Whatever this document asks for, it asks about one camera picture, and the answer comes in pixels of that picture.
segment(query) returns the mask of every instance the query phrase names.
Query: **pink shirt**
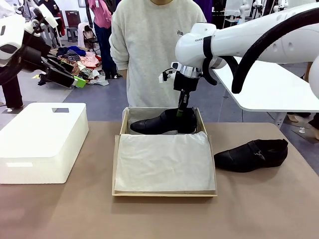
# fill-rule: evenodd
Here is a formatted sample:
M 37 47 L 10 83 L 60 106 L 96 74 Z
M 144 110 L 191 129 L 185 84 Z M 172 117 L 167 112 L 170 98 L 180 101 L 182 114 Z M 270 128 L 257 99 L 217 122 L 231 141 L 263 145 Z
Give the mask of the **pink shirt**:
M 110 28 L 112 22 L 112 14 L 110 13 L 106 3 L 103 0 L 88 0 L 89 7 L 93 11 L 94 22 L 99 27 Z

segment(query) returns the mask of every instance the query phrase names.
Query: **concrete floor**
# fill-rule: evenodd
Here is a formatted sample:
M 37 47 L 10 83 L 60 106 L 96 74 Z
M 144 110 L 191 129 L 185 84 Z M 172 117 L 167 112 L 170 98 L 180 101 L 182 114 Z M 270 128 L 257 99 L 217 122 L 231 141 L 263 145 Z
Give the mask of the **concrete floor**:
M 297 76 L 302 76 L 306 64 L 292 64 L 284 66 Z M 128 106 L 126 97 L 126 81 L 123 78 L 109 80 L 108 86 L 87 85 L 83 89 L 66 89 L 54 83 L 38 86 L 37 79 L 31 79 L 38 73 L 24 73 L 18 75 L 24 101 L 36 102 L 84 102 L 87 104 L 88 120 L 92 121 L 121 121 L 122 110 Z M 205 122 L 217 122 L 224 87 L 221 84 L 213 87 L 205 80 L 198 84 L 196 92 L 190 97 L 190 106 L 198 107 Z M 3 101 L 0 90 L 0 102 Z M 5 107 L 0 107 L 0 129 L 15 115 L 5 114 Z M 261 112 L 243 112 L 244 122 L 273 122 L 270 115 Z M 229 97 L 225 100 L 220 122 L 241 122 L 242 110 Z M 284 124 L 281 131 L 303 155 L 314 171 L 319 174 L 319 144 L 313 144 L 298 136 L 292 130 L 295 126 Z

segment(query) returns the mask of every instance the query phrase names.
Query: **person's neck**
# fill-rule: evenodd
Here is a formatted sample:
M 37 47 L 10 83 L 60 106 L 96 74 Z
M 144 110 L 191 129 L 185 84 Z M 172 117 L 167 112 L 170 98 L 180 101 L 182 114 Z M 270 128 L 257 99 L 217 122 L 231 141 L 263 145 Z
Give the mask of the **person's neck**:
M 166 5 L 169 4 L 173 0 L 151 0 L 156 5 Z

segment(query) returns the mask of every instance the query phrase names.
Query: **brown tabletop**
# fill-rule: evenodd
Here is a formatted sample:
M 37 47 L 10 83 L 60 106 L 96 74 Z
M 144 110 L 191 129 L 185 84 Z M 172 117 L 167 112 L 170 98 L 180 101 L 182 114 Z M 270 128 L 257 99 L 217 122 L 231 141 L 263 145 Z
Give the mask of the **brown tabletop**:
M 119 122 L 90 122 L 62 185 L 0 185 L 0 239 L 317 239 L 319 178 L 290 144 L 280 168 L 216 170 L 218 197 L 113 198 Z M 214 153 L 285 138 L 268 123 L 208 123 Z

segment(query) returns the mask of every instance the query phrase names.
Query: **person in white sweatshirt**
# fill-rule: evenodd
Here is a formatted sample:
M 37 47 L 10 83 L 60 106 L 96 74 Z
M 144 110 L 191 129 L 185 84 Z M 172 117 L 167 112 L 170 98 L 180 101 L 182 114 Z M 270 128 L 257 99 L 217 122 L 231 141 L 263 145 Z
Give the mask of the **person in white sweatshirt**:
M 111 56 L 127 80 L 130 107 L 178 106 L 173 81 L 159 75 L 176 61 L 178 39 L 206 22 L 193 0 L 122 0 L 112 17 Z

